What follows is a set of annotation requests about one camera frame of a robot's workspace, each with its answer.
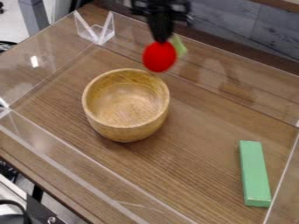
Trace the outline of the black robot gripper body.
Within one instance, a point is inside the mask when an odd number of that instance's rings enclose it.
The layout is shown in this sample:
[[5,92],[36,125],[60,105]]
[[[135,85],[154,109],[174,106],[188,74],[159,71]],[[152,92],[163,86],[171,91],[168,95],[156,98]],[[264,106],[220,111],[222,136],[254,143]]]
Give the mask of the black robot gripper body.
[[187,21],[191,6],[190,0],[131,0],[131,13],[144,17],[163,13],[176,21]]

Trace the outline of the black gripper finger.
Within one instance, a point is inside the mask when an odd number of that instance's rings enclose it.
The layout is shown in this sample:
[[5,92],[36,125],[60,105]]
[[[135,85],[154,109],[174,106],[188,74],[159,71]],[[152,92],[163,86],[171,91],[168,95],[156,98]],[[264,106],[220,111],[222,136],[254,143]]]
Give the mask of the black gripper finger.
[[155,13],[148,16],[148,26],[154,40],[164,43],[174,33],[174,20],[170,14]]

